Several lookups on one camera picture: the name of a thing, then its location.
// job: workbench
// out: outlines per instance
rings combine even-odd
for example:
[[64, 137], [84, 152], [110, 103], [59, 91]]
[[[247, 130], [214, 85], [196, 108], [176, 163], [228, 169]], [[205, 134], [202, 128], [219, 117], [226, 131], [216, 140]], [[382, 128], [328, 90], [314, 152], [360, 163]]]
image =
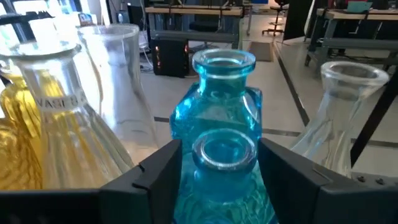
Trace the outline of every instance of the workbench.
[[[389, 50], [388, 58], [356, 58], [355, 62], [368, 64], [398, 65], [398, 40], [377, 40], [377, 39], [352, 39], [333, 37], [338, 21], [342, 20], [363, 20], [364, 14], [350, 14], [342, 10], [317, 9], [317, 20], [312, 32], [311, 43], [308, 46], [305, 66], [308, 66], [311, 59], [317, 63], [317, 72], [327, 60], [341, 60], [341, 58], [329, 58], [329, 49], [366, 49], [366, 50]], [[321, 37], [322, 28], [325, 21], [328, 20], [325, 36], [322, 46], [317, 48], [317, 40]], [[380, 21], [398, 21], [398, 11], [395, 10], [371, 10], [367, 20]]]
[[[172, 6], [169, 7], [147, 7], [149, 15], [150, 36], [152, 38], [188, 39], [204, 42], [231, 43], [232, 49], [241, 49], [240, 20], [243, 14], [241, 7], [219, 7], [219, 6]], [[221, 29], [217, 32], [197, 32], [188, 30], [186, 24], [178, 26], [178, 29], [164, 29], [162, 22], [165, 14], [171, 15], [219, 15], [221, 16]]]

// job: yellow glass vase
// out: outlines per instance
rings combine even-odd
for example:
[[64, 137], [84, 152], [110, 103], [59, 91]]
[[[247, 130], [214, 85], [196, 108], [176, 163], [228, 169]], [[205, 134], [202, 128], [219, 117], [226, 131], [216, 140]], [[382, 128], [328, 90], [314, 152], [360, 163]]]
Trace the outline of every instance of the yellow glass vase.
[[0, 190], [42, 188], [42, 172], [27, 135], [15, 122], [0, 119]]
[[23, 129], [25, 138], [30, 142], [39, 164], [42, 165], [40, 113], [33, 96], [18, 68], [11, 65], [0, 68], [0, 72], [3, 77], [12, 82], [0, 95], [0, 104], [4, 115]]

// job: computer tower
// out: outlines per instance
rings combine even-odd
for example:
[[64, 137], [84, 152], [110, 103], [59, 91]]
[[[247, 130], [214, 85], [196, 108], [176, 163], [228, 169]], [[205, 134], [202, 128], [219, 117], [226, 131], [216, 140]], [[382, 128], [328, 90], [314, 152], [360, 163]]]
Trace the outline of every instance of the computer tower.
[[156, 75], [183, 78], [189, 73], [188, 40], [155, 38], [150, 42]]

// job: office chair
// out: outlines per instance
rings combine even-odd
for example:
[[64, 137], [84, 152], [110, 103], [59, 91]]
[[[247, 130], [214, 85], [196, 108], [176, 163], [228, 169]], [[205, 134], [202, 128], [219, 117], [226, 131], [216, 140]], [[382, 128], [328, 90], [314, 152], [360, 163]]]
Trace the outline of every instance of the office chair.
[[[202, 6], [221, 6], [221, 1], [199, 0], [198, 4]], [[189, 29], [198, 32], [216, 32], [219, 28], [219, 20], [219, 16], [195, 15], [195, 21], [189, 24]]]
[[275, 0], [275, 2], [279, 5], [279, 7], [278, 6], [271, 6], [270, 7], [270, 9], [277, 11], [276, 21], [275, 22], [270, 22], [271, 25], [274, 25], [274, 28], [273, 29], [263, 30], [261, 32], [262, 35], [264, 35], [265, 32], [267, 32], [267, 33], [268, 32], [273, 32], [274, 33], [274, 37], [275, 37], [275, 33], [277, 33], [277, 32], [283, 33], [284, 32], [284, 30], [276, 29], [276, 27], [283, 25], [283, 23], [278, 23], [279, 13], [289, 9], [289, 6], [286, 6], [289, 3], [289, 0]]

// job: glass bottle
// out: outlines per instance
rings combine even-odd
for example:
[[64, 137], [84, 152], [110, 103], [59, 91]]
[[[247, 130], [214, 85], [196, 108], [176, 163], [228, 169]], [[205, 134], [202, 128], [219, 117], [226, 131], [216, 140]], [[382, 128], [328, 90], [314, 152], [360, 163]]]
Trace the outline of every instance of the glass bottle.
[[41, 168], [29, 137], [15, 122], [0, 119], [0, 190], [42, 188]]
[[176, 223], [274, 223], [257, 163], [262, 95], [246, 87], [255, 57], [211, 49], [192, 60], [200, 82], [170, 117], [172, 137], [183, 144]]
[[323, 99], [318, 113], [297, 137], [292, 150], [341, 175], [351, 177], [351, 130], [367, 97], [382, 87], [388, 74], [353, 62], [327, 62], [321, 67]]
[[158, 149], [154, 117], [140, 81], [139, 28], [88, 26], [78, 34], [95, 65], [99, 114], [138, 164]]
[[87, 103], [73, 60], [80, 50], [73, 42], [49, 40], [0, 54], [19, 68], [40, 110], [45, 189], [100, 187], [133, 167]]
[[36, 103], [27, 88], [19, 69], [13, 65], [0, 68], [1, 75], [12, 82], [1, 92], [0, 105], [7, 119], [17, 123], [25, 133], [26, 138], [36, 153], [39, 164], [42, 165], [42, 149], [40, 144], [40, 113]]

